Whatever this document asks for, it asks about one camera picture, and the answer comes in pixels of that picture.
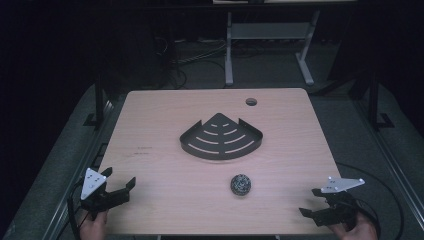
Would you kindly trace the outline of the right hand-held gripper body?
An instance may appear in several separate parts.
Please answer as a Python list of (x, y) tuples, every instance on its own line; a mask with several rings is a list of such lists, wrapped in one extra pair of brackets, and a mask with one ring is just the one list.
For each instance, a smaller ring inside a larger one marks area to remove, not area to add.
[(351, 231), (356, 226), (359, 206), (348, 190), (364, 183), (362, 178), (348, 179), (329, 176), (327, 183), (319, 188), (323, 193), (328, 194), (323, 198), (329, 207), (315, 212), (315, 224), (317, 226), (342, 224), (346, 231)]

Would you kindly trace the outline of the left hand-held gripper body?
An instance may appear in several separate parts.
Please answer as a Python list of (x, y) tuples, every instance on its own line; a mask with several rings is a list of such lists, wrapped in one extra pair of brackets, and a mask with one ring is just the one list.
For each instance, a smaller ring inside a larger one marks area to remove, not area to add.
[(101, 173), (88, 168), (85, 173), (80, 202), (81, 207), (88, 211), (92, 219), (97, 214), (116, 206), (122, 205), (130, 200), (130, 192), (125, 187), (113, 192), (106, 191), (107, 178)]

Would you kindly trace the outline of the steel wool scrubber ball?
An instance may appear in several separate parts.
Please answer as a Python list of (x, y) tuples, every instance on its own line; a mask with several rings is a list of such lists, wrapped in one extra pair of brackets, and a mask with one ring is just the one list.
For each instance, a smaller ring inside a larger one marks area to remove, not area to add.
[(245, 174), (238, 174), (231, 179), (230, 189), (237, 196), (246, 196), (251, 190), (251, 180)]

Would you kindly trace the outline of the black metal corner shelf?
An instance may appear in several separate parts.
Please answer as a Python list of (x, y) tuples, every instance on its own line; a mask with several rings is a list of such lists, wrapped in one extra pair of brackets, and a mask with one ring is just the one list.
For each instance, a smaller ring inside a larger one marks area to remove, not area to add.
[(235, 122), (216, 113), (206, 123), (199, 120), (179, 138), (190, 155), (214, 161), (246, 156), (262, 144), (263, 133), (246, 121)]

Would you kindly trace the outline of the person's right hand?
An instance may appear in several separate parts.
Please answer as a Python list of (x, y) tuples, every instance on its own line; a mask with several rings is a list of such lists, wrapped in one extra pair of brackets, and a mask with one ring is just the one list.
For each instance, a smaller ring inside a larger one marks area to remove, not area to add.
[(346, 231), (341, 224), (329, 225), (328, 228), (339, 240), (378, 240), (377, 231), (372, 222), (363, 214), (357, 214), (357, 225)]

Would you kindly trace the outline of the person's left hand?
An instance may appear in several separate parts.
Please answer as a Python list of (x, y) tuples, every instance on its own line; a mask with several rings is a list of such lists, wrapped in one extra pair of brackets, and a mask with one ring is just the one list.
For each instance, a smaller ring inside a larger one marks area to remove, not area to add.
[(106, 237), (106, 224), (108, 212), (100, 212), (95, 219), (84, 210), (79, 225), (79, 236), (81, 240), (104, 240)]

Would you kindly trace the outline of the grey metal stand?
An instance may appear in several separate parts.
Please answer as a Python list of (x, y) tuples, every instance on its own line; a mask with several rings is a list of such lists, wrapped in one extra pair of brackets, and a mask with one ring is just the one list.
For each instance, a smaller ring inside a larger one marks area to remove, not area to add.
[(227, 14), (225, 84), (234, 84), (232, 66), (232, 42), (234, 40), (303, 40), (300, 52), (295, 54), (296, 61), (308, 86), (314, 84), (313, 77), (306, 63), (306, 56), (312, 42), (320, 11), (313, 13), (309, 22), (294, 23), (235, 23), (232, 13)]

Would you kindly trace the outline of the aluminium frame rail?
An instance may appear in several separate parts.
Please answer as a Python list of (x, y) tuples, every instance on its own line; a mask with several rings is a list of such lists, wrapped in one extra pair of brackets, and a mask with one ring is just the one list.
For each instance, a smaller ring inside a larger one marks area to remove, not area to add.
[(424, 203), (417, 195), (410, 181), (407, 179), (407, 176), (399, 165), (397, 158), (391, 151), (389, 145), (381, 135), (381, 132), (377, 128), (375, 128), (368, 120), (366, 108), (358, 101), (354, 101), (353, 105), (356, 111), (358, 112), (359, 116), (361, 117), (362, 121), (364, 122), (365, 126), (370, 131), (371, 136), (376, 142), (382, 155), (384, 156), (385, 165), (393, 176), (394, 181), (398, 185), (400, 192), (402, 193), (402, 196), (405, 199), (408, 207), (410, 208), (416, 221), (424, 230)]
[(85, 172), (89, 167), (98, 170), (105, 154), (110, 134), (107, 132), (114, 112), (114, 105), (106, 100), (104, 102), (104, 120), (99, 129), (93, 126), (85, 126), (84, 122), (89, 112), (83, 120), (82, 127), (88, 130), (87, 141), (84, 143), (82, 155), (76, 158), (76, 165), (71, 167), (71, 176), (66, 182), (64, 193), (61, 195), (56, 205), (53, 216), (49, 220), (42, 240), (61, 240), (62, 237), (70, 235), (74, 237), (74, 229), (78, 225), (78, 219), (82, 208), (80, 206), (80, 195), (82, 192)]

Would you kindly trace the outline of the black upright post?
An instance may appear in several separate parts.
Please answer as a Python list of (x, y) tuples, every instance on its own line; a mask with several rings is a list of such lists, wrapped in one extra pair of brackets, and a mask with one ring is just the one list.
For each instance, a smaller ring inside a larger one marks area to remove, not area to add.
[(93, 126), (95, 129), (99, 129), (104, 120), (104, 103), (103, 103), (103, 88), (102, 88), (102, 77), (98, 75), (95, 79), (94, 84), (95, 90), (95, 112), (89, 114), (84, 122), (85, 126)]
[(394, 124), (386, 113), (378, 111), (379, 82), (376, 73), (372, 74), (369, 86), (368, 121), (375, 131), (382, 128), (394, 128)]

